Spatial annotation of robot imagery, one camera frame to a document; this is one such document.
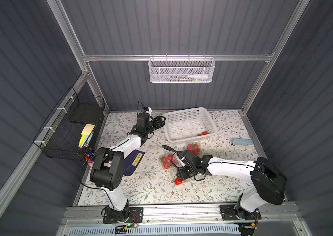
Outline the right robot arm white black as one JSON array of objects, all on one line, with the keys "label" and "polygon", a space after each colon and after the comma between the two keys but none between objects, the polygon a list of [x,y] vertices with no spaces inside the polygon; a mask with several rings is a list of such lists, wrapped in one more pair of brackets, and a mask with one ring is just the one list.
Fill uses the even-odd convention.
[{"label": "right robot arm white black", "polygon": [[251,182],[253,186],[242,193],[229,210],[241,220],[260,219],[259,207],[281,205],[285,198],[287,177],[264,157],[255,161],[234,161],[212,155],[199,157],[184,150],[176,151],[171,160],[180,181],[193,178],[201,182],[207,176],[227,176]]}]

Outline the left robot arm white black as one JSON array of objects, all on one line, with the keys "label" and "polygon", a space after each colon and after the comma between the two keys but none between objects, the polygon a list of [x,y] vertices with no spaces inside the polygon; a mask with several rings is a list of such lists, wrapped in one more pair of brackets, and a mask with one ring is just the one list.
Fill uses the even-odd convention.
[{"label": "left robot arm white black", "polygon": [[164,116],[154,118],[151,112],[142,111],[125,140],[110,148],[98,149],[89,179],[106,193],[113,214],[127,218],[130,213],[129,200],[124,196],[121,187],[125,158],[141,147],[147,141],[149,134],[164,127],[165,121]]}]

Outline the white plastic perforated basket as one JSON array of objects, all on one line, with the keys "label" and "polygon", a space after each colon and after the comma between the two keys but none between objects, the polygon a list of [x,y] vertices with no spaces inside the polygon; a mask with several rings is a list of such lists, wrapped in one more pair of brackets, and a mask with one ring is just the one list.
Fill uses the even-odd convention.
[{"label": "white plastic perforated basket", "polygon": [[[198,107],[164,113],[164,132],[169,142],[183,144],[210,138],[217,134],[217,127],[206,108]],[[198,136],[207,131],[208,135]]]}]

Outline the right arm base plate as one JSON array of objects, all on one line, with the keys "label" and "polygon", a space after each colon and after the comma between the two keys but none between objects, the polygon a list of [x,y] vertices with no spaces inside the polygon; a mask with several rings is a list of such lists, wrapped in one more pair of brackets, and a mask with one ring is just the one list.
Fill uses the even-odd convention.
[{"label": "right arm base plate", "polygon": [[262,219],[259,209],[248,212],[234,204],[225,204],[219,206],[222,220],[252,220],[258,221]]}]

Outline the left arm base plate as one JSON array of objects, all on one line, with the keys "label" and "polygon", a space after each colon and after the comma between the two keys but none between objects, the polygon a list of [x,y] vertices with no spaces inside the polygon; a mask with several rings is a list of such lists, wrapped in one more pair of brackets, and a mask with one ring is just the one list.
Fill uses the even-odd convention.
[{"label": "left arm base plate", "polygon": [[122,211],[111,209],[109,206],[101,211],[104,224],[114,223],[142,223],[143,207],[125,207]]}]

